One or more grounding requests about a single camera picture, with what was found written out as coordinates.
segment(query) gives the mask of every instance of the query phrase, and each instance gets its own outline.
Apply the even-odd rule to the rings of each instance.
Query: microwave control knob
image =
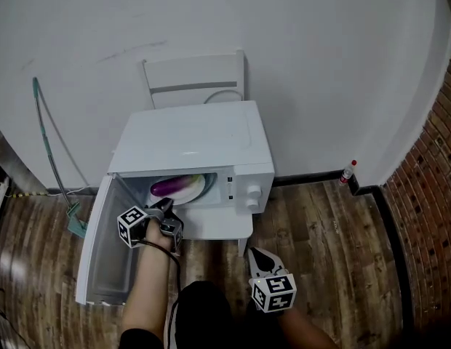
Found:
[[[259,185],[250,185],[247,189],[247,194],[249,198],[258,199],[261,197],[261,187]]]
[[[259,210],[260,204],[258,203],[257,199],[250,198],[250,199],[247,199],[247,208],[250,211],[254,212],[254,211]]]

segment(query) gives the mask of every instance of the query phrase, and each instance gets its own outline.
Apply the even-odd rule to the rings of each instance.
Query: eggplant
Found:
[[[178,176],[169,178],[167,180],[159,181],[151,186],[150,192],[154,196],[168,196],[172,193],[177,193],[179,190],[198,180],[199,174],[187,174],[185,176]]]

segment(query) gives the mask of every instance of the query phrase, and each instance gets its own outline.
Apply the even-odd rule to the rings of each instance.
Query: white plate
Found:
[[[204,176],[201,174],[192,185],[188,186],[187,188],[184,188],[182,190],[179,190],[177,193],[172,193],[166,196],[155,196],[150,193],[150,201],[152,203],[156,203],[160,201],[163,198],[171,198],[174,199],[174,205],[180,206],[181,204],[188,203],[189,201],[193,201],[197,196],[201,194],[201,192],[204,190],[204,186],[206,184],[206,180],[204,179]]]

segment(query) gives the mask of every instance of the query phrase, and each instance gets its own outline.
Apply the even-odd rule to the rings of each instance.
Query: chair backrest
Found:
[[[203,55],[158,62],[143,61],[154,108],[198,105],[213,93],[232,89],[244,100],[244,53]],[[240,100],[233,92],[221,92],[208,102]]]

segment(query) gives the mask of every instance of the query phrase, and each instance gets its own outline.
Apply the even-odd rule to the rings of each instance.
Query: brick wall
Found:
[[[383,189],[423,328],[451,316],[451,61],[421,136]]]

